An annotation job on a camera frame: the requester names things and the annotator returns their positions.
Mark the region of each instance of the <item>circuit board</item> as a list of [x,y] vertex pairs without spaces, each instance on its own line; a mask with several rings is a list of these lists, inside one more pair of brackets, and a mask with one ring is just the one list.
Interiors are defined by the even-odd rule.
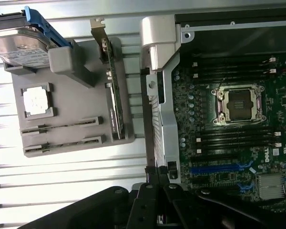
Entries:
[[172,83],[182,183],[286,212],[286,54],[181,57]]

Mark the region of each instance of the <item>cpu socket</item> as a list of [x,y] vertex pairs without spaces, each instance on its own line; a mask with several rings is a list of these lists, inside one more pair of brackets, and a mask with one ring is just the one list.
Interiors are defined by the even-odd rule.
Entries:
[[211,91],[217,97],[215,125],[257,124],[262,114],[264,87],[255,84],[221,86]]

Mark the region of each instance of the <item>screw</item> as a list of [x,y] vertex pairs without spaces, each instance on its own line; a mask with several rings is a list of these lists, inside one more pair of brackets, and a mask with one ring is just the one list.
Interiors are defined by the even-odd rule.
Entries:
[[208,189],[202,189],[201,193],[204,195],[209,195],[211,192]]
[[123,190],[118,189],[118,190],[116,190],[114,193],[115,193],[115,194],[121,194],[122,192],[123,192]]
[[170,184],[168,187],[171,188],[171,189],[175,189],[175,188],[177,188],[177,185],[175,185],[175,184]]

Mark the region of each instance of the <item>motherboard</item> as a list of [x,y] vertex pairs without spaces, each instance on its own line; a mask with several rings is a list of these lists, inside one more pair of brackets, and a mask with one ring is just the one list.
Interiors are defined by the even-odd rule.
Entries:
[[172,84],[182,183],[286,212],[286,54],[181,56]]

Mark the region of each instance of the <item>hard drive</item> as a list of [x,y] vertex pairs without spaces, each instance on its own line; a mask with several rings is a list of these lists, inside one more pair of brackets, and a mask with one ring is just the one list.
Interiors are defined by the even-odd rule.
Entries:
[[36,10],[26,6],[19,13],[0,15],[0,58],[12,66],[48,67],[48,50],[63,46],[71,44]]

